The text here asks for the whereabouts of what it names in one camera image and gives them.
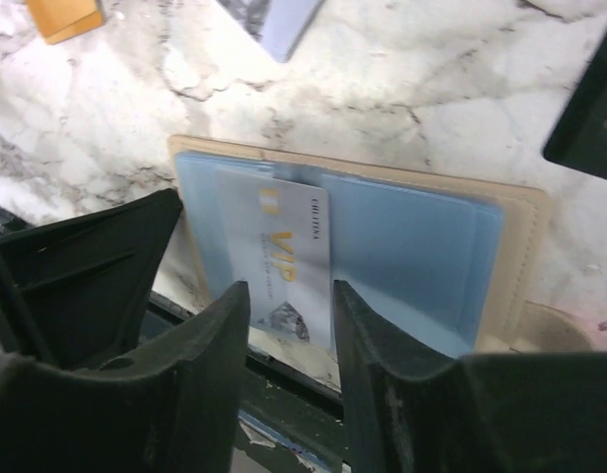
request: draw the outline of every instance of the white card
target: white card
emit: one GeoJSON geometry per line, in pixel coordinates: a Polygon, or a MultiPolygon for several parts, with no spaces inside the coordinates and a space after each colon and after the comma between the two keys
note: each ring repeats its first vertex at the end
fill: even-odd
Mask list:
{"type": "Polygon", "coordinates": [[[246,281],[251,323],[330,348],[331,286],[325,189],[219,169],[234,278],[246,281]]]}

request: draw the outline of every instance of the orange object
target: orange object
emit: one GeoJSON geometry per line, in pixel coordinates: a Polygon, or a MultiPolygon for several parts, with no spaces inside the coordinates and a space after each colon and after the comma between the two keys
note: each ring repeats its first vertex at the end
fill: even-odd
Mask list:
{"type": "Polygon", "coordinates": [[[47,44],[86,33],[103,23],[96,0],[26,0],[47,44]]]}

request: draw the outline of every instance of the marble surface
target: marble surface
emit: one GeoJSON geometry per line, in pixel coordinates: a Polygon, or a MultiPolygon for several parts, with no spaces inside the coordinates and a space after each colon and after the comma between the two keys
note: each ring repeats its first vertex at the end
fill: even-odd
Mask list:
{"type": "MultiPolygon", "coordinates": [[[[102,1],[38,37],[0,0],[0,205],[36,224],[173,185],[169,134],[524,184],[556,204],[528,298],[607,348],[607,181],[540,150],[607,27],[607,0],[327,0],[277,64],[214,0],[102,1]]],[[[204,303],[177,232],[157,291],[204,303]]],[[[325,351],[254,345],[336,385],[325,351]]]]}

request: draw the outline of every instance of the white marble table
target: white marble table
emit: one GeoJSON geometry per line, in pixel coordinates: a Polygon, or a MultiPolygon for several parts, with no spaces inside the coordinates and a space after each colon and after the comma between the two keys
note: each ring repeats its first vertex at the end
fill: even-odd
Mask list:
{"type": "MultiPolygon", "coordinates": [[[[0,0],[0,205],[36,224],[173,185],[169,134],[545,189],[529,298],[607,348],[607,181],[540,150],[607,26],[607,0],[327,0],[274,63],[214,0],[102,1],[105,25],[47,46],[0,0]]],[[[202,304],[180,232],[156,290],[202,304]]],[[[332,385],[323,350],[256,346],[332,385]]]]}

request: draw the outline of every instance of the blue surface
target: blue surface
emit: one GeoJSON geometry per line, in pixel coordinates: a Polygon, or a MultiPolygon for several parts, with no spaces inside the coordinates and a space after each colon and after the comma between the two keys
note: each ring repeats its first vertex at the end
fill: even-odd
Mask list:
{"type": "Polygon", "coordinates": [[[179,153],[185,210],[213,298],[233,282],[217,168],[326,189],[332,279],[348,281],[380,315],[434,349],[452,357],[472,351],[503,228],[501,208],[325,169],[179,153]]]}

